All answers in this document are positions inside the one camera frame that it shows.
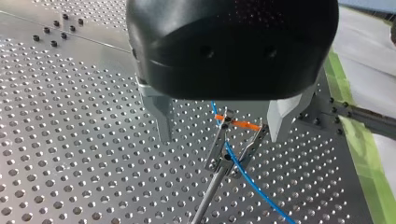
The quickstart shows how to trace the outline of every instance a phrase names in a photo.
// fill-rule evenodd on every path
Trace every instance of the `blue cable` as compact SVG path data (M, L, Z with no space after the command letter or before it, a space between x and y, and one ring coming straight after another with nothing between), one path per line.
M216 116L216 115L218 114L218 108L216 107L214 101L211 101L210 104L212 104L212 110L213 110L213 113L214 113L215 116ZM218 125L220 125L220 124L221 124L221 121L218 120L218 119L216 119L216 123L217 123Z
M218 109L216 108L215 103L212 101L211 104L212 104L213 113L215 113L215 115L218 114ZM282 211L282 209L280 209L270 198L268 198L268 196L264 192L262 192L262 190L253 182L251 177L248 175L248 173L242 167L241 163L239 163L239 160L236 158L235 154L233 154L232 147L228 141L225 141L225 148L227 150L227 153L231 156L231 160L233 160L233 163L236 165L239 172L241 172L242 176L246 179L246 181L249 183L249 185L251 187L253 187L253 189L256 190L256 192L258 192L259 195L268 204L270 204L271 207L273 207L282 217L284 217L289 223L295 224L295 221L293 219L291 219L291 217L289 217L286 213L284 213Z

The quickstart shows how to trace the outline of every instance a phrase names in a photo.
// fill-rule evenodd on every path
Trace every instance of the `perforated metal table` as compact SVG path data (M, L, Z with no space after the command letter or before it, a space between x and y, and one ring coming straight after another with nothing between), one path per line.
M175 100L174 139L159 141L140 102L124 7L0 2L1 223L187 223L195 214L212 176L203 168L210 104ZM319 100L330 97L325 82ZM287 142L266 139L248 172L300 223L372 223L346 139L324 117L325 128L297 120ZM238 150L252 133L228 135ZM283 221L243 179L225 178L205 222Z

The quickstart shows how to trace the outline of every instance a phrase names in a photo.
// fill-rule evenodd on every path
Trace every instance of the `green tape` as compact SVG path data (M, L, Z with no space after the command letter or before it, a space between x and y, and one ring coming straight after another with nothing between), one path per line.
M329 52L329 56L324 63L324 69L332 98L338 102L348 102L350 105L354 105L355 102L343 66L338 55L333 51Z
M393 23L392 23L391 21L385 21L385 20L383 20L383 22L384 22L386 25L388 25L388 26L392 26L392 25L393 25Z
M332 98L354 105L344 69L333 51L329 53L324 69ZM396 201L384 174L372 133L354 119L340 119L374 224L396 223Z
M340 119L374 224L395 223L396 201L382 168L372 133L364 124L354 119Z

